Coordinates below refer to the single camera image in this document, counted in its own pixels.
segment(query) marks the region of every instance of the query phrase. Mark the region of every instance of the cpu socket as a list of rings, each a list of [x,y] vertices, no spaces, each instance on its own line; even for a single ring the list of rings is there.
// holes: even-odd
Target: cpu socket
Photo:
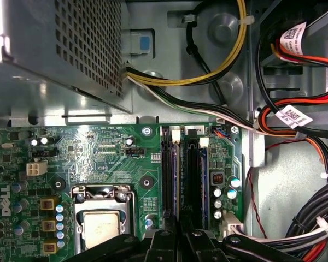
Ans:
[[[79,254],[120,234],[137,234],[130,185],[78,184],[71,189],[74,244]]]

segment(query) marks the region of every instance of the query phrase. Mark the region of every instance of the white sticker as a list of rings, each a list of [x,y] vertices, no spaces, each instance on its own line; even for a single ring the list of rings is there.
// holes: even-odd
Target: white sticker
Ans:
[[[303,55],[301,49],[301,39],[304,35],[305,28],[306,22],[289,29],[284,34],[282,34],[280,38],[280,44],[291,53],[296,55]]]
[[[313,121],[311,117],[308,117],[300,110],[297,110],[292,105],[287,105],[284,109],[278,111],[276,116],[290,128],[296,128],[297,126],[304,126]]]

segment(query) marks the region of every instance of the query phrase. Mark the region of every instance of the motherboard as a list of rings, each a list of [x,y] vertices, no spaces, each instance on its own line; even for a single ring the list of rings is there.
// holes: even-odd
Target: motherboard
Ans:
[[[61,262],[163,212],[243,221],[241,134],[203,123],[0,128],[0,262]]]

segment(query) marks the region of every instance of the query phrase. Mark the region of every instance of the green circuit board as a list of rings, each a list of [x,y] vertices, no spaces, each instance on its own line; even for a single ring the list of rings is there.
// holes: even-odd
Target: green circuit board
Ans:
[[[161,174],[161,126],[67,126],[0,128],[0,222],[4,236],[0,238],[0,262],[62,262],[75,253],[74,213],[70,189],[76,184],[129,184],[135,192],[134,213],[136,232],[140,239],[146,231],[146,216],[153,218],[152,228],[162,227],[162,174]],[[143,128],[150,129],[144,134]],[[184,124],[179,125],[182,139],[186,137]],[[241,134],[218,138],[211,132],[211,123],[195,124],[198,137],[210,137],[209,154],[213,148],[223,147],[225,155],[211,155],[209,162],[223,162],[221,169],[231,167],[233,175],[241,175]],[[53,138],[46,145],[32,145],[32,140]],[[128,145],[128,138],[133,144]],[[47,173],[27,176],[26,164],[47,161]],[[209,172],[220,168],[209,167]],[[150,189],[143,187],[143,177],[151,177]],[[56,189],[56,181],[66,182],[63,190]],[[15,183],[27,188],[16,193]],[[236,200],[224,200],[224,208],[243,220],[242,194]],[[56,232],[43,232],[42,221],[55,219],[56,210],[41,210],[41,200],[56,198],[64,204],[65,245],[56,254],[46,254],[44,243],[55,242]],[[28,202],[19,213],[14,206]],[[17,226],[27,222],[29,227],[20,235]],[[219,236],[219,228],[212,222],[212,230]]]

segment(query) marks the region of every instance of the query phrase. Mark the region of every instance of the ram slot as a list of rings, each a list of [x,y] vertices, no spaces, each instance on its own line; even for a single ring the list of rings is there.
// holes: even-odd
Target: ram slot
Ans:
[[[174,144],[172,150],[172,172],[174,177],[174,212],[176,220],[179,220],[181,208],[181,165],[180,165],[180,145]]]
[[[186,154],[185,203],[192,208],[194,228],[202,228],[202,178],[197,130],[189,130]]]
[[[162,169],[162,199],[163,211],[174,211],[174,178],[172,175],[172,142],[169,127],[162,127],[161,169]]]
[[[202,176],[203,229],[209,230],[209,221],[210,221],[209,159],[208,159],[208,150],[206,148],[201,149],[201,176]]]

